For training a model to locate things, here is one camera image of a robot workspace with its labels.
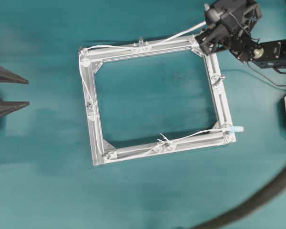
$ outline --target teal fabric surface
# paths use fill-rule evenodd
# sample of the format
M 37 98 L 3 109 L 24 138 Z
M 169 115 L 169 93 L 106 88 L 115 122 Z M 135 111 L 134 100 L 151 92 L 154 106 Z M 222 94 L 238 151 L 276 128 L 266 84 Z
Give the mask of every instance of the teal fabric surface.
M 286 91 L 224 52 L 231 114 L 245 127 L 235 144 L 92 167 L 78 48 L 175 34 L 203 20 L 204 2 L 0 0 L 0 65 L 30 81 L 1 83 L 0 97 L 31 102 L 0 121 L 0 229 L 188 228 L 285 165 Z M 285 1 L 259 2 L 253 36 L 286 39 Z M 108 63 L 96 81 L 104 137 L 116 146 L 215 122 L 203 63 L 190 52 Z M 286 192 L 227 228 L 286 229 Z

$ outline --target white rope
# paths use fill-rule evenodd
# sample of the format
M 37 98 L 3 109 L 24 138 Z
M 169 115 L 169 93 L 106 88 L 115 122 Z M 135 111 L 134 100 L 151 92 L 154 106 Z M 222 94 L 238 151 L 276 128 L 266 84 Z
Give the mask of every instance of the white rope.
M 153 47 L 153 46 L 155 46 L 155 45 L 164 44 L 164 43 L 166 43 L 166 42 L 168 42 L 168 41 L 171 41 L 171 40 L 173 40 L 173 39 L 175 39 L 175 38 L 178 38 L 178 37 L 180 37 L 180 36 L 182 36 L 182 35 L 184 35 L 184 34 L 187 34 L 187 33 L 189 33 L 189 32 L 192 32 L 192 31 L 194 31 L 194 30 L 197 30 L 197 29 L 199 29 L 199 28 L 201 28 L 201 27 L 203 27 L 203 26 L 205 26 L 205 25 L 206 25 L 206 22 L 203 21 L 203 22 L 201 22 L 201 23 L 199 23 L 199 24 L 197 24 L 197 25 L 195 25 L 195 26 L 193 26 L 193 27 L 191 27 L 191 28 L 189 28 L 189 29 L 187 29 L 187 30 L 185 30 L 185 31 L 182 31 L 182 32 L 180 32 L 180 33 L 177 33 L 177 34 L 174 35 L 174 36 L 168 37 L 168 38 L 164 39 L 164 40 L 161 41 L 161 42 L 157 42 L 157 43 L 155 43 L 155 44 L 149 44 L 149 45 L 147 45 L 146 47 L 148 47 L 148 46 L 149 46 L 149 47 Z M 95 45 L 95 46 L 91 46 L 91 47 L 89 47 L 89 48 L 87 48 L 87 49 L 89 50 L 89 49 L 99 49 L 99 48 L 117 48 L 117 49 L 132 50 L 132 49 L 135 49 L 135 48 L 138 48 L 138 47 L 125 47 L 125 46 L 115 46 L 115 45 Z

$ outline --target aluminum frame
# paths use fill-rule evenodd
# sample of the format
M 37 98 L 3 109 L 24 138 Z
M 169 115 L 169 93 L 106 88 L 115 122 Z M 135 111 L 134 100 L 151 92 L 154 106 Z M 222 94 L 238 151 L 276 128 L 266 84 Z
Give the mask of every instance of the aluminum frame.
M 175 147 L 164 144 L 160 150 L 152 150 L 159 142 L 144 145 L 115 148 L 102 136 L 102 125 L 95 87 L 95 75 L 106 62 L 127 60 L 144 56 L 153 56 L 172 52 L 192 51 L 202 57 L 206 67 L 206 75 L 212 94 L 212 100 L 217 117 L 213 129 L 233 126 L 228 101 L 224 88 L 224 76 L 221 75 L 216 54 L 205 55 L 195 40 L 195 35 L 182 36 L 171 41 L 161 43 L 163 40 L 124 45 L 129 48 L 83 48 L 79 52 L 79 68 L 83 81 L 83 92 L 86 104 L 90 144 L 93 165 L 102 165 L 112 162 L 124 161 L 153 155 L 192 150 L 210 146 L 221 146 L 236 142 L 232 132 L 212 131 L 203 135 L 196 135 L 186 139 L 176 140 Z

